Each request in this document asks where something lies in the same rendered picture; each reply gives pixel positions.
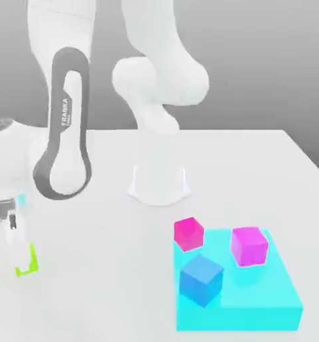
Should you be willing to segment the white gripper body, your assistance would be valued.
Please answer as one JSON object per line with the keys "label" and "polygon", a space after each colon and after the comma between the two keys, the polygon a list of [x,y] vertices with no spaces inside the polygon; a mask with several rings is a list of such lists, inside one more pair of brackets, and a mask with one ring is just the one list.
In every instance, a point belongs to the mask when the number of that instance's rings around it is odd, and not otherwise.
{"label": "white gripper body", "polygon": [[13,267],[28,269],[31,253],[23,216],[15,210],[9,210],[3,221],[3,232]]}

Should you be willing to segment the small lime green cube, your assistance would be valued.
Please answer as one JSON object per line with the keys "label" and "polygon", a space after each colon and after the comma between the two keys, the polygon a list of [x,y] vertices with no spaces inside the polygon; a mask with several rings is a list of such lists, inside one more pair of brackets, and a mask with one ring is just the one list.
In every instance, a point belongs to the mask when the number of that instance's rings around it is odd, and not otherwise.
{"label": "small lime green cube", "polygon": [[29,244],[28,251],[29,251],[29,262],[27,264],[27,267],[15,267],[15,274],[17,277],[34,273],[35,271],[38,271],[39,269],[37,255],[35,251],[35,245],[32,242]]}

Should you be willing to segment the small pink cube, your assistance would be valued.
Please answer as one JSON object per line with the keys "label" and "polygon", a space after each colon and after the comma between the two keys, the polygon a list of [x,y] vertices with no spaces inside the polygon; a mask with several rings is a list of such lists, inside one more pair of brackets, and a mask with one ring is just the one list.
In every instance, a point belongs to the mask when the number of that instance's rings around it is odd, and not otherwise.
{"label": "small pink cube", "polygon": [[194,218],[185,218],[174,223],[174,241],[183,252],[200,248],[204,243],[205,229]]}

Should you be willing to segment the small blue cube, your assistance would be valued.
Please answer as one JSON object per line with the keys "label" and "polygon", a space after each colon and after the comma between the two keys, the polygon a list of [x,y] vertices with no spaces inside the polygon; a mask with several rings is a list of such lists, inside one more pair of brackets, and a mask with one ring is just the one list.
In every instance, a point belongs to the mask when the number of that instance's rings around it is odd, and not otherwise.
{"label": "small blue cube", "polygon": [[205,308],[222,290],[224,268],[198,254],[180,271],[179,293]]}

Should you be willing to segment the small violet cube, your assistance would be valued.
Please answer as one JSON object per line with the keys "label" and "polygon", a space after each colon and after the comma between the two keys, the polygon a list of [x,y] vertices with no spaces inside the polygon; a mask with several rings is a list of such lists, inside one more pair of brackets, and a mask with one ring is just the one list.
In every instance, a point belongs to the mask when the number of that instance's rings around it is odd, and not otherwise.
{"label": "small violet cube", "polygon": [[264,265],[269,244],[263,232],[256,226],[231,230],[230,251],[238,267]]}

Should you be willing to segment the large cyan box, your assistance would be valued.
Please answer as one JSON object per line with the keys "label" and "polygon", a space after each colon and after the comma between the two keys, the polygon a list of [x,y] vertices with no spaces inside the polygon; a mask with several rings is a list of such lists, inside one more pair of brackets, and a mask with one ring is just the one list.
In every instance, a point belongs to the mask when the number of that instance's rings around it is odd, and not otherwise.
{"label": "large cyan box", "polygon": [[[269,230],[264,265],[239,267],[230,251],[231,229],[205,231],[201,248],[183,252],[173,244],[177,331],[296,331],[303,304]],[[180,271],[198,254],[224,268],[221,292],[201,307],[179,293]]]}

